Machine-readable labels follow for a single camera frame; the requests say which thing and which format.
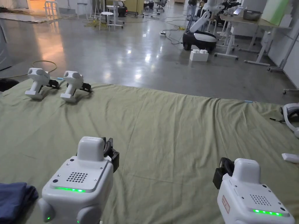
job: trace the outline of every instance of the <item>white desk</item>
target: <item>white desk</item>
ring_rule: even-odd
[[[123,25],[116,24],[116,22],[122,22],[123,24],[125,24],[124,21],[118,20],[118,2],[118,0],[113,0],[113,24],[110,24],[110,26],[114,26],[114,30],[116,26],[120,26],[121,28],[123,28]]]
[[[259,29],[261,27],[263,27],[263,30],[265,30],[265,33],[267,34],[268,37],[266,38],[266,41],[265,41],[264,45],[262,46],[261,50],[259,51],[259,56],[258,56],[257,60],[256,61],[248,61],[248,60],[244,61],[246,63],[252,63],[252,64],[257,64],[257,65],[270,66],[270,64],[261,63],[260,61],[262,59],[262,56],[264,55],[264,52],[266,50],[266,47],[267,47],[268,43],[272,41],[272,39],[270,38],[271,32],[272,33],[275,32],[275,30],[278,29],[278,28],[290,29],[290,27],[280,27],[280,26],[274,25],[272,23],[269,23],[268,21],[265,21],[264,19],[260,19],[259,21],[250,21],[250,20],[243,19],[243,17],[241,17],[241,16],[225,16],[225,15],[220,15],[220,18],[222,20],[230,22],[232,25],[234,25],[234,24],[255,24],[255,25],[257,25],[256,32],[252,37],[249,48],[248,49],[240,49],[240,50],[247,51],[247,52],[258,53],[257,51],[252,51],[252,47],[253,47],[253,44],[254,44],[255,39],[257,37],[257,33],[258,33]],[[227,30],[226,30],[226,33],[225,33],[226,34],[226,39],[228,38],[230,32],[231,32],[231,29],[228,27]],[[235,35],[233,33],[231,33],[231,39],[229,41],[226,54],[215,53],[215,55],[216,56],[217,55],[223,55],[223,56],[228,56],[228,57],[234,57],[236,60],[238,60],[238,58],[239,58],[238,56],[230,55],[231,47],[233,45],[234,39],[235,39]]]

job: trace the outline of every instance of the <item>yellow cable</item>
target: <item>yellow cable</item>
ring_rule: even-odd
[[[88,21],[82,21],[83,23],[86,23],[86,25],[84,25],[84,27],[98,27],[100,25],[99,21],[95,21],[93,20],[93,22],[88,22]],[[105,23],[101,23],[102,27],[107,27],[107,24]]]
[[[41,60],[41,61],[35,61],[35,62],[32,62],[32,66],[34,67],[34,63],[36,62],[50,62],[52,64],[54,64],[56,66],[56,68],[52,69],[50,72],[53,72],[55,69],[57,69],[57,65],[54,63],[54,62],[51,62],[51,61],[45,61],[45,60]],[[25,74],[25,75],[19,75],[19,76],[9,76],[9,77],[0,77],[0,79],[9,79],[9,78],[17,78],[17,77],[21,77],[21,76],[26,76],[28,74]]]

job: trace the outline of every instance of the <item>concrete floor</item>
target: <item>concrete floor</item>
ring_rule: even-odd
[[[66,70],[73,70],[81,73],[87,82],[277,104],[299,101],[295,93],[282,94],[284,88],[294,88],[286,75],[270,73],[264,66],[243,62],[244,59],[255,60],[255,54],[236,50],[234,53],[239,55],[239,61],[213,55],[208,62],[190,61],[190,52],[183,50],[181,44],[172,45],[159,34],[163,29],[174,28],[165,21],[186,25],[185,17],[166,18],[184,13],[184,5],[171,2],[165,13],[154,15],[160,20],[135,19],[128,15],[124,19],[124,29],[117,27],[110,32],[105,27],[101,31],[84,27],[84,17],[42,24],[1,20],[14,66],[1,71],[0,77],[26,74],[33,61],[49,60],[58,66],[51,73],[54,77],[62,77]],[[182,34],[183,31],[172,31],[171,37],[179,40]],[[249,42],[236,40],[243,47]],[[219,47],[216,51],[225,52]],[[264,61],[272,63],[267,57]],[[45,70],[53,68],[49,63],[35,66]]]

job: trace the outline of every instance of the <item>green board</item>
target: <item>green board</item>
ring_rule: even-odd
[[[268,0],[262,19],[279,26],[288,3],[289,0]]]

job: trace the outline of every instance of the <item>remote control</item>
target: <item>remote control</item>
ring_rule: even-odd
[[[282,157],[287,162],[299,164],[299,155],[282,153]]]

